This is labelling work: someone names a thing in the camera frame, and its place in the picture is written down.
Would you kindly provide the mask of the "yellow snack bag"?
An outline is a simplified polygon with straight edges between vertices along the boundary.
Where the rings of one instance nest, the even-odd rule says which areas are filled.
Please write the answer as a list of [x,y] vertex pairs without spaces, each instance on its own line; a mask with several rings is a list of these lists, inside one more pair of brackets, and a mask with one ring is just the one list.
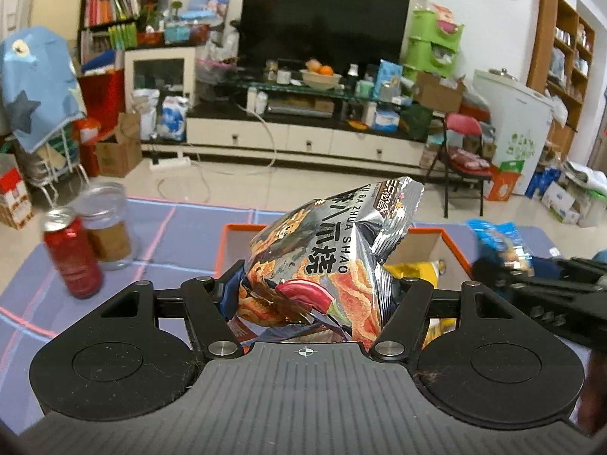
[[[444,260],[415,263],[399,263],[385,265],[384,268],[396,278],[417,278],[430,282],[434,288],[438,286],[439,277],[445,274],[447,265]],[[431,318],[423,347],[436,338],[455,330],[457,321],[454,318]]]

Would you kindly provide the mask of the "blue snack pack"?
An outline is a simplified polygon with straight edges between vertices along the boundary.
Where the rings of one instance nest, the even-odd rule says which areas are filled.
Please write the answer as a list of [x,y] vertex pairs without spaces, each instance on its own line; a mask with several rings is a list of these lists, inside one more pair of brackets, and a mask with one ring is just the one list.
[[480,258],[509,270],[529,272],[532,256],[513,222],[493,224],[481,219],[467,221],[476,237]]

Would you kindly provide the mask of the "silver orange chip bag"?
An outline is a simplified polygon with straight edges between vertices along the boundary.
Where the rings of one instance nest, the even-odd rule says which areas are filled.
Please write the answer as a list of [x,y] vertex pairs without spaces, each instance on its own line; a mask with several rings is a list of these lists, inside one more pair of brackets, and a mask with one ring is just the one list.
[[314,199],[260,231],[228,322],[244,346],[357,342],[371,348],[394,310],[385,263],[423,197],[401,177]]

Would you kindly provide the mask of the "orange cardboard box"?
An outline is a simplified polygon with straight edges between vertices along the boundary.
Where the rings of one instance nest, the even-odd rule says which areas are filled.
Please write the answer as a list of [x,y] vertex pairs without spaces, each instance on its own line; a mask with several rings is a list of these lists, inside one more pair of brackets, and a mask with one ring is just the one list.
[[[221,263],[225,264],[227,267],[230,267],[236,263],[237,260],[246,261],[249,255],[250,242],[260,231],[252,232],[248,228],[241,226],[228,227],[221,239],[223,243],[231,242],[234,237],[239,235],[246,235],[248,238],[243,243],[243,249],[237,255],[233,255],[227,251],[221,251]],[[436,288],[440,290],[459,291],[463,282],[468,281],[470,266],[467,260],[461,255],[459,246],[456,245],[455,242],[453,242],[452,239],[450,239],[448,235],[439,228],[417,228],[415,226],[410,226],[409,232],[406,233],[404,239],[402,239],[398,247],[388,258],[385,265],[430,262],[436,260],[444,260],[445,265],[447,265],[447,270],[445,270],[445,274],[443,276],[439,277],[438,286]],[[223,318],[227,324],[231,319],[231,317]]]

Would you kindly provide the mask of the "red folding chair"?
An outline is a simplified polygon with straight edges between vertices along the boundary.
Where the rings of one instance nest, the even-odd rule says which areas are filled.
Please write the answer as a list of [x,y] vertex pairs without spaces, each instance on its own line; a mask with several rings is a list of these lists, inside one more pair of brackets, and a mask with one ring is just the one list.
[[[448,135],[457,133],[463,138],[476,140],[472,152],[457,147],[450,142]],[[491,165],[483,156],[483,129],[480,122],[472,116],[450,112],[441,120],[441,141],[429,168],[424,183],[430,183],[438,162],[443,165],[443,217],[450,213],[450,194],[456,193],[464,183],[477,190],[477,195],[456,195],[455,199],[477,199],[480,202],[480,217],[484,217],[484,185],[492,178]]]

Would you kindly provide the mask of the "white TV cabinet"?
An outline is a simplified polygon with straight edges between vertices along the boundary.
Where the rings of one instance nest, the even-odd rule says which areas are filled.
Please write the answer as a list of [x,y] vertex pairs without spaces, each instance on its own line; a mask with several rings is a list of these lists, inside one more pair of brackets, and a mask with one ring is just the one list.
[[206,105],[192,110],[186,143],[217,156],[397,173],[417,169],[424,150],[422,143],[399,136],[357,132],[350,126],[302,126],[270,117],[259,120],[234,104],[226,106],[226,111]]

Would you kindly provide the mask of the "clear plastic jar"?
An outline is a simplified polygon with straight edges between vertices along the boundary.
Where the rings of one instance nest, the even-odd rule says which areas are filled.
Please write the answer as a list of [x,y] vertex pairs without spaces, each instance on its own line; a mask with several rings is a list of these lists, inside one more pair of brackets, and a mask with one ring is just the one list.
[[74,207],[100,265],[106,270],[129,265],[135,247],[123,185],[114,182],[88,185],[76,197]]

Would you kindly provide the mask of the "red soda can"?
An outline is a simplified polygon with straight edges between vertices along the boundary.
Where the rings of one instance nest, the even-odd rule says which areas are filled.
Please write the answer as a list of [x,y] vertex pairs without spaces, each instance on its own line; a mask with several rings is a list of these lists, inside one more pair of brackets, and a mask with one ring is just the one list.
[[101,290],[101,267],[88,241],[88,233],[72,207],[58,207],[44,215],[42,240],[72,296],[88,299]]

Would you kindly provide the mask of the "brown cardboard box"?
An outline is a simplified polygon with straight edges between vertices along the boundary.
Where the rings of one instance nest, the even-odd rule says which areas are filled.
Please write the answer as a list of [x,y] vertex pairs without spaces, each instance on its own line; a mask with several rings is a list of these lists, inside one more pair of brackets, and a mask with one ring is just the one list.
[[461,79],[419,72],[412,97],[423,107],[440,113],[457,113],[465,91]]

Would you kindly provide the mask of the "fruit bowl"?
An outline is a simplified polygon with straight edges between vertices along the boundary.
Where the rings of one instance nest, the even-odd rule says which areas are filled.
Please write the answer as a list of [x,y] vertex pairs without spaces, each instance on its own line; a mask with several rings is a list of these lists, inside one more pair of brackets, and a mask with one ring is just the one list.
[[340,84],[341,75],[335,73],[331,66],[322,65],[316,59],[305,63],[300,70],[303,83],[315,91],[331,91]]

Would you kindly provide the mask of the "white glass door cabinet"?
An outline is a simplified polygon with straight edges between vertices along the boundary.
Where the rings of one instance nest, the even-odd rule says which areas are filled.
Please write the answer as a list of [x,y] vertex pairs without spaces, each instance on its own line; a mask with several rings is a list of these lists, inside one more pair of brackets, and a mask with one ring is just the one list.
[[133,108],[132,92],[149,88],[160,91],[160,99],[166,96],[187,97],[195,104],[195,46],[164,45],[139,47],[124,52],[124,95],[126,109]]

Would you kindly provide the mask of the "green stacked storage bins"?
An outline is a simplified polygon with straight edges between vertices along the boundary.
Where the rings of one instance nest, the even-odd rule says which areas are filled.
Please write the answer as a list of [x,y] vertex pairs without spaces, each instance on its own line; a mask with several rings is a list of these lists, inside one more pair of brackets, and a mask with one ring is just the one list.
[[412,81],[417,80],[419,73],[452,78],[464,29],[448,7],[434,3],[417,5],[412,12],[403,76]]

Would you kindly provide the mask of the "wooden shelf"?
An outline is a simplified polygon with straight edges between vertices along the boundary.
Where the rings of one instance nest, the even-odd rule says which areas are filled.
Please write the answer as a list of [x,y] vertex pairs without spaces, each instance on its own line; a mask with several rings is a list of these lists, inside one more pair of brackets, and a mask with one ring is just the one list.
[[565,0],[539,0],[527,87],[561,100],[564,123],[552,122],[548,141],[569,154],[590,82],[596,33]]

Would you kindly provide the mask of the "black flat television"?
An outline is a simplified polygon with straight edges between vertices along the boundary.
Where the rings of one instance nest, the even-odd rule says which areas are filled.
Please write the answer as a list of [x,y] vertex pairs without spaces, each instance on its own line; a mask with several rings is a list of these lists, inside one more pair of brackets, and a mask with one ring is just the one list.
[[397,62],[410,0],[243,0],[239,57],[245,67],[269,60],[315,59],[344,74],[381,60]]

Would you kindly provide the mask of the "dark bookshelf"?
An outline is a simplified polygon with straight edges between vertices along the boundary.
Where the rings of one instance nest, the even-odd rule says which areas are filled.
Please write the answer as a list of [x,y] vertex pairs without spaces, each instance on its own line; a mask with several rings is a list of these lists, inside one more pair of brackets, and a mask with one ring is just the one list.
[[164,42],[166,0],[81,0],[78,58],[85,64],[107,50]]

